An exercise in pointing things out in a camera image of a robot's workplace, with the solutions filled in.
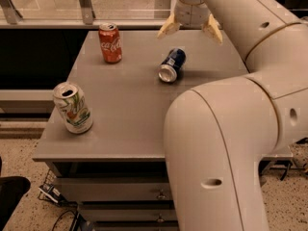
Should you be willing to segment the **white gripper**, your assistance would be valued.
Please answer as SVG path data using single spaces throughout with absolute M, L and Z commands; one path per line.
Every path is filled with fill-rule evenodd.
M 180 24 L 186 28 L 199 28 L 202 25 L 204 34 L 222 44 L 222 33 L 217 22 L 203 0 L 176 0 L 172 13 L 157 34 L 158 39 L 172 35 L 180 29 Z

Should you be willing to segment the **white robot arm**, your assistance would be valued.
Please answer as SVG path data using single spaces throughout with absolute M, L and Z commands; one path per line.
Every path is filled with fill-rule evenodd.
M 202 28 L 221 26 L 247 73 L 179 95 L 167 111 L 164 148 L 180 231 L 269 231 L 258 166 L 307 135 L 308 26 L 275 0 L 178 0 L 206 6 Z

